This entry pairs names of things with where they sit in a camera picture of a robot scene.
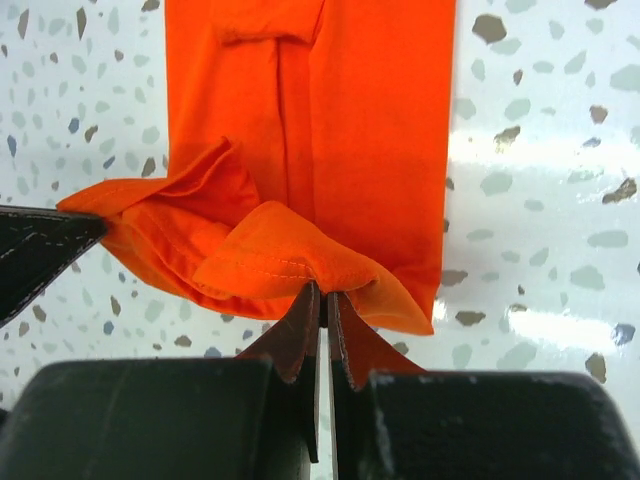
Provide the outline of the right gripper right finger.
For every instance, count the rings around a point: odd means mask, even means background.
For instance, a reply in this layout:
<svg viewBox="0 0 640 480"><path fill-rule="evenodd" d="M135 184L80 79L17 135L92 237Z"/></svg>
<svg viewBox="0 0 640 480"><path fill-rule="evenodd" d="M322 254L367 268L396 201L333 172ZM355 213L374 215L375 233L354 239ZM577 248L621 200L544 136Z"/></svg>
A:
<svg viewBox="0 0 640 480"><path fill-rule="evenodd" d="M327 298L338 479L635 479L612 399L570 372L426 370Z"/></svg>

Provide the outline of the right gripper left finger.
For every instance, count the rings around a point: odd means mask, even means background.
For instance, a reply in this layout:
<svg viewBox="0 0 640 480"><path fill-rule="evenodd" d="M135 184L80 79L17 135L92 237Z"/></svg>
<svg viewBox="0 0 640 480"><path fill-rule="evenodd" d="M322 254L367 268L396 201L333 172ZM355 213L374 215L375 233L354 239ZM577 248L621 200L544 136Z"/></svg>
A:
<svg viewBox="0 0 640 480"><path fill-rule="evenodd" d="M234 357L41 369L1 428L5 479L306 479L318 460L321 294Z"/></svg>

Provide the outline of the orange t shirt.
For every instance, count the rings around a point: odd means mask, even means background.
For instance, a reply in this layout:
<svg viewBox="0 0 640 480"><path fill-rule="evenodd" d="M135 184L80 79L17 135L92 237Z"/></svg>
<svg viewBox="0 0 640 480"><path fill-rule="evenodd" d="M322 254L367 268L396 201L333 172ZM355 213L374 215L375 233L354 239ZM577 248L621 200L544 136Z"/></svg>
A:
<svg viewBox="0 0 640 480"><path fill-rule="evenodd" d="M203 307L281 317L315 282L370 325L432 333L456 5L169 1L163 178L59 204Z"/></svg>

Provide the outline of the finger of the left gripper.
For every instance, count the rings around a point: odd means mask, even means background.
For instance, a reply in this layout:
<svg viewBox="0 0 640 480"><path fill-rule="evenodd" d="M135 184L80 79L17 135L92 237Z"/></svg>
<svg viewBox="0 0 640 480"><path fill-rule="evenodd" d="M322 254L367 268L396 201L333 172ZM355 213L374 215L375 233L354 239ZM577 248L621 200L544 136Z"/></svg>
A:
<svg viewBox="0 0 640 480"><path fill-rule="evenodd" d="M1 208L1 324L11 322L107 233L99 216Z"/></svg>

